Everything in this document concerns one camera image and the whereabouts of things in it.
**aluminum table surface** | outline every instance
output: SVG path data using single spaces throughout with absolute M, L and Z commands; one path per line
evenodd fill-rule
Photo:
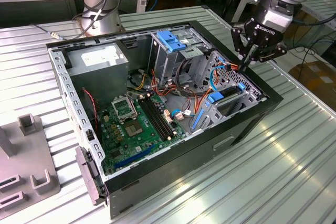
M 229 49 L 229 26 L 202 7 L 122 16 L 126 29 L 198 20 Z M 70 38 L 76 23 L 43 25 Z M 75 160 L 78 146 L 45 43 L 30 26 L 0 30 L 0 125 L 42 118 L 61 191 L 7 223 L 109 223 L 93 206 Z M 284 100 L 239 144 L 121 214 L 114 223 L 331 223 L 336 217 L 335 113 L 273 63 L 253 66 Z
M 336 13 L 336 0 L 307 0 L 302 3 L 302 10 L 321 21 Z M 336 20 L 326 23 L 336 30 Z

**cardboard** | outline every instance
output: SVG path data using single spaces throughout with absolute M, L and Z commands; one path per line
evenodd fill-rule
M 293 67 L 289 74 L 298 79 L 300 68 L 301 64 Z M 299 81 L 326 105 L 336 111 L 336 73 L 325 63 L 314 61 L 303 64 Z

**green motherboard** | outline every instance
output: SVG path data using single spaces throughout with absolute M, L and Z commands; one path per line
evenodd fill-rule
M 155 104 L 158 115 L 164 118 L 163 111 L 166 109 L 158 95 L 150 98 L 151 104 Z M 181 127 L 173 120 L 166 124 L 174 135 L 168 139 L 162 139 L 162 134 L 157 131 L 149 119 L 153 113 L 148 116 L 142 109 L 139 100 L 118 102 L 116 105 L 98 111 L 98 117 L 101 122 L 101 145 L 105 152 L 105 159 L 102 166 L 106 174 L 130 165 L 141 158 L 153 154 L 177 141 L 186 137 Z M 120 117 L 130 113 L 132 110 L 137 114 L 136 117 L 128 118 L 120 123 Z

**open computer tower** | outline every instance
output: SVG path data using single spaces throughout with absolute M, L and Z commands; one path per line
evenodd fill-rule
M 282 100 L 195 21 L 47 47 L 91 200 L 111 218 L 241 141 Z

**robotiq logo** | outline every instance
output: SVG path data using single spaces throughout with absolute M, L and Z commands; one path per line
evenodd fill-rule
M 275 31 L 272 31 L 272 30 L 267 29 L 267 28 L 265 28 L 265 27 L 263 27 L 263 26 L 260 26 L 260 25 L 257 25 L 257 26 L 256 26 L 256 29 L 260 29 L 260 30 L 265 31 L 265 32 L 267 32 L 267 33 L 269 33 L 269 34 L 275 35 Z

